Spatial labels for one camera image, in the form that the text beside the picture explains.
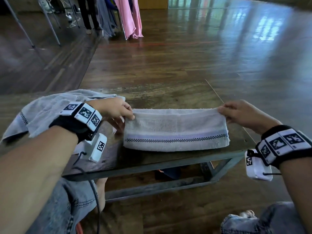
folded towel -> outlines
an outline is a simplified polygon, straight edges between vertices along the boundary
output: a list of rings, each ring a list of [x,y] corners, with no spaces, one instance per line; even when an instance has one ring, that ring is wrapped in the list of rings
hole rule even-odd
[[[102,94],[91,90],[73,90],[61,94],[52,94],[38,98],[27,104],[9,125],[0,141],[10,142],[29,132],[29,137],[35,137],[49,128],[61,110],[68,103],[85,102],[96,98],[112,98],[116,94]]]
[[[216,109],[134,109],[126,119],[124,146],[174,152],[229,145],[226,119]]]

wristband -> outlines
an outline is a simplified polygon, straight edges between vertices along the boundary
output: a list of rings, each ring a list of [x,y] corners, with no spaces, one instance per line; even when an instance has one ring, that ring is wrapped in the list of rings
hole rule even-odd
[[[287,160],[312,157],[312,142],[302,132],[285,125],[278,125],[262,135],[256,145],[258,155],[266,166],[279,165]]]
[[[91,141],[101,124],[102,116],[93,107],[82,102],[70,102],[49,127],[63,127],[75,133],[78,143],[83,140]]]

wooden tabletop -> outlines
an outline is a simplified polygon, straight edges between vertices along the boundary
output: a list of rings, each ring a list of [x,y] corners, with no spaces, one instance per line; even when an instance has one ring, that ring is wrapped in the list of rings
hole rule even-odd
[[[205,80],[177,81],[172,83],[158,83],[139,85],[137,87],[116,89],[92,89],[103,93],[114,93],[126,97],[132,108],[140,109],[203,109],[215,108],[222,104],[221,99]],[[47,95],[48,93],[18,94],[0,96],[0,133],[3,133],[12,122],[16,114],[32,100]],[[238,125],[229,125],[230,145],[225,148],[185,151],[174,153],[148,152],[131,150],[122,147],[122,136],[113,135],[112,127],[104,122],[99,132],[107,136],[108,142],[98,163],[80,160],[77,165],[85,171],[117,171],[120,169],[135,169],[149,164],[163,164],[164,162],[193,159],[201,162],[201,157],[211,156],[211,160],[224,159],[224,154],[241,153],[246,149],[254,148],[255,143],[244,128]],[[27,140],[27,135],[14,145],[0,145],[0,155],[6,153],[14,146]],[[64,175],[80,173],[72,170],[71,166],[76,160],[72,156],[68,162]]]

red line on floor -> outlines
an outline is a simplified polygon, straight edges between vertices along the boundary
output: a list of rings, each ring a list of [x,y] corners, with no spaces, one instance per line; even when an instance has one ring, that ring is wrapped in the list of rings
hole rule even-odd
[[[164,46],[164,45],[191,45],[191,44],[205,44],[205,43],[218,43],[218,41],[208,42],[190,42],[190,43],[121,43],[121,44],[109,44],[99,45],[99,48],[110,48],[110,47],[147,47],[147,46]]]

blue jeans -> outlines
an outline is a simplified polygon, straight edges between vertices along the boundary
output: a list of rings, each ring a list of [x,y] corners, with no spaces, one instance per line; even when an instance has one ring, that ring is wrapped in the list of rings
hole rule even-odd
[[[306,234],[293,202],[269,206],[259,218],[228,215],[221,224],[222,234]]]
[[[71,182],[61,178],[26,234],[75,234],[77,223],[95,207],[88,181]]]

